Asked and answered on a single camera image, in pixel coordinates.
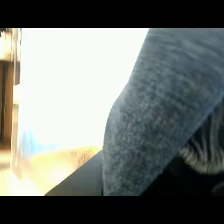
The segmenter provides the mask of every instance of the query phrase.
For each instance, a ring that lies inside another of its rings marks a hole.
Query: sleeve
[[[115,101],[104,195],[141,195],[224,95],[224,29],[150,29]]]

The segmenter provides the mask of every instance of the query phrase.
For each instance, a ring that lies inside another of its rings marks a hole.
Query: denim fabric
[[[108,117],[104,195],[141,195],[223,96],[224,29],[150,29]]]

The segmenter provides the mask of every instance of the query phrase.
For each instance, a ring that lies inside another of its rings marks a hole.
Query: person
[[[224,29],[149,29],[107,120],[104,195],[142,195],[175,158],[223,174],[223,97]]]

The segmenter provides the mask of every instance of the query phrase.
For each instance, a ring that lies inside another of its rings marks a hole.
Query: sunlit floor
[[[80,147],[40,154],[20,162],[21,176],[9,168],[10,150],[1,150],[0,195],[45,195],[99,150],[97,147]]]

